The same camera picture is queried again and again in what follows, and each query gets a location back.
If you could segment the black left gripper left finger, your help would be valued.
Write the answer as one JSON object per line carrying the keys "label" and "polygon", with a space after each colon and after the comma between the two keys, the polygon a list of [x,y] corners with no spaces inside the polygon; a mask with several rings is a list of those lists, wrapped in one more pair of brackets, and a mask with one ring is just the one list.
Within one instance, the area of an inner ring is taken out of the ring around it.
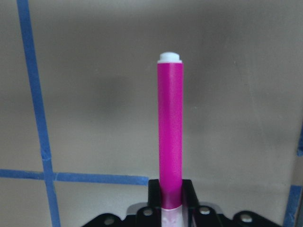
{"label": "black left gripper left finger", "polygon": [[148,181],[148,206],[161,209],[161,189],[158,179]]}

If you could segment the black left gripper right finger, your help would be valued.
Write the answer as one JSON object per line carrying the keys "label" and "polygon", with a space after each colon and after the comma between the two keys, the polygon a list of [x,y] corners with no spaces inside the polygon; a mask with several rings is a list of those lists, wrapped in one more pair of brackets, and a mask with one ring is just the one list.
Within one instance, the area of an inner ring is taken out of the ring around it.
{"label": "black left gripper right finger", "polygon": [[198,198],[193,183],[189,179],[182,180],[181,200],[182,206],[186,210],[192,210],[198,206]]}

